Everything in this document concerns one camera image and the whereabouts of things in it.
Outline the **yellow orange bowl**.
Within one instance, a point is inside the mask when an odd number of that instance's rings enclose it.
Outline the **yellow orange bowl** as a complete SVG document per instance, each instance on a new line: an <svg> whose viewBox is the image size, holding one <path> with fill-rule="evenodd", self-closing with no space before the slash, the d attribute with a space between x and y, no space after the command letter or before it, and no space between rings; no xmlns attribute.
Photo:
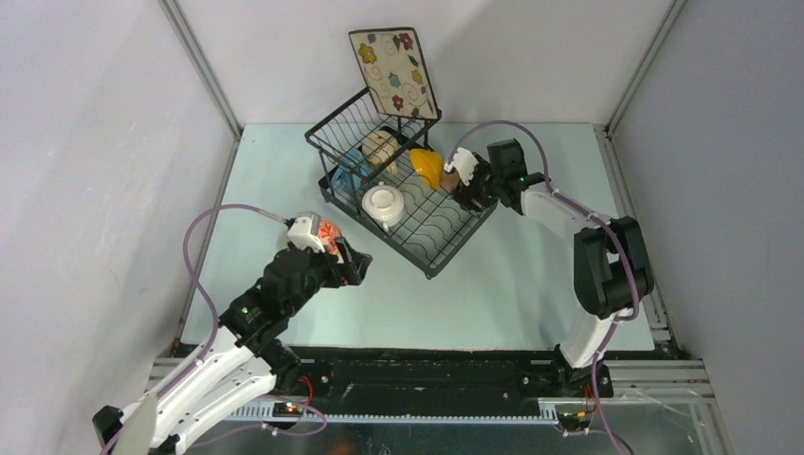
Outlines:
<svg viewBox="0 0 804 455"><path fill-rule="evenodd" d="M423 182L437 191L443 179L444 158L429 149L410 149L410 161L413 169Z"/></svg>

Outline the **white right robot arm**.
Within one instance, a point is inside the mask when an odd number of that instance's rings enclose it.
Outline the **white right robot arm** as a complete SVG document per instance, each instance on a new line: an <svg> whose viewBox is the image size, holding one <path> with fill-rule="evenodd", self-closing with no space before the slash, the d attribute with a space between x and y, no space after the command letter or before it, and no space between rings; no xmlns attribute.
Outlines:
<svg viewBox="0 0 804 455"><path fill-rule="evenodd" d="M459 147L444 173L450 195L464 209L495 203L532 219L573 251L573 288L579 308L556 346L549 388L565 396L594 391L600 363L617 327L638 317L655 279L639 223L630 216L601 215L562 193L547 173L530 173L516 139L493 143L488 157Z"/></svg>

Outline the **orange patterned white bowl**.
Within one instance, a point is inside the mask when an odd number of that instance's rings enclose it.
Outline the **orange patterned white bowl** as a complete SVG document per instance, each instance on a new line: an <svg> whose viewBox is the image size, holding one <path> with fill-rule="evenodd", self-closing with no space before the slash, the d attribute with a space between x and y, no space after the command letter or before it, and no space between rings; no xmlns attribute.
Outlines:
<svg viewBox="0 0 804 455"><path fill-rule="evenodd" d="M342 232L335 223L320 219L317 236L328 254L340 256L336 239L342 237Z"/></svg>

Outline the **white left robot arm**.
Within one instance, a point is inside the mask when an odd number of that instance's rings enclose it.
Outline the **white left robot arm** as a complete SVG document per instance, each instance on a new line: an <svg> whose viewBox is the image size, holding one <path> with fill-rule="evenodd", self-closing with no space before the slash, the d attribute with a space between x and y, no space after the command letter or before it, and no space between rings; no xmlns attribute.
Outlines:
<svg viewBox="0 0 804 455"><path fill-rule="evenodd" d="M300 359L280 339L322 288L359 285L373 261L342 237L338 252L291 246L219 317L216 332L139 400L92 419L104 454L183 454L251 400L289 394Z"/></svg>

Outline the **tan bowl with dark rim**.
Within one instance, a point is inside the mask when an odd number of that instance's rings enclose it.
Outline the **tan bowl with dark rim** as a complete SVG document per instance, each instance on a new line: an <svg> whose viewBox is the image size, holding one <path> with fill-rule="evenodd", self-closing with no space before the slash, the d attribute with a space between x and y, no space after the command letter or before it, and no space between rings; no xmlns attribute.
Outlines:
<svg viewBox="0 0 804 455"><path fill-rule="evenodd" d="M440 188L452 193L461 184L461 178L457 173L446 173L440 182Z"/></svg>

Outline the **square floral ceramic plate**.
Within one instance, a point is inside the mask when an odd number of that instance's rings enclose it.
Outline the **square floral ceramic plate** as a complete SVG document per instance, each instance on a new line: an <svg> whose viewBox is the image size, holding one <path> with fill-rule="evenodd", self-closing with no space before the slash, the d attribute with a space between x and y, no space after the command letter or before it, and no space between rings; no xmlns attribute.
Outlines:
<svg viewBox="0 0 804 455"><path fill-rule="evenodd" d="M378 113L423 121L441 117L413 27L357 29L348 38Z"/></svg>

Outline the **blue floral mug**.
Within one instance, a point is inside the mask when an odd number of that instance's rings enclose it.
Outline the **blue floral mug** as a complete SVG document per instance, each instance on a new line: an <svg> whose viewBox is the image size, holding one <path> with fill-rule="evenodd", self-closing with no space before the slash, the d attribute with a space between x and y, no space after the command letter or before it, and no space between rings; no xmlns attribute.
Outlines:
<svg viewBox="0 0 804 455"><path fill-rule="evenodd" d="M347 151L342 158L346 165L341 164L334 169L332 175L334 190L350 192L355 189L357 193L363 193L368 184L367 176L373 172L373 168L355 148Z"/></svg>

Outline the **beige ceramic mug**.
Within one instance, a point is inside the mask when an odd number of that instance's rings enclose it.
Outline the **beige ceramic mug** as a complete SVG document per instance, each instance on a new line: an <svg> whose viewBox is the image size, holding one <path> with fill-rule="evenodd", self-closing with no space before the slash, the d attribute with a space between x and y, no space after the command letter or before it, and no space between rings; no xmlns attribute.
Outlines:
<svg viewBox="0 0 804 455"><path fill-rule="evenodd" d="M363 138L361 153L373 169L378 170L384 164L384 172L390 176L398 174L398 167L393 155L399 148L397 139L384 130L372 131Z"/></svg>

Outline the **white two-handled soup bowl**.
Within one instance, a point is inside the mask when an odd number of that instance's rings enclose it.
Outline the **white two-handled soup bowl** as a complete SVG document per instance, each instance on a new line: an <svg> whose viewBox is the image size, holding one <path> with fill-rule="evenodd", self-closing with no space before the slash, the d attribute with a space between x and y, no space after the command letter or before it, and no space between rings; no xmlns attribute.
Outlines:
<svg viewBox="0 0 804 455"><path fill-rule="evenodd" d="M379 182L365 191L362 208L384 231L400 223L405 213L405 199L402 192L392 185Z"/></svg>

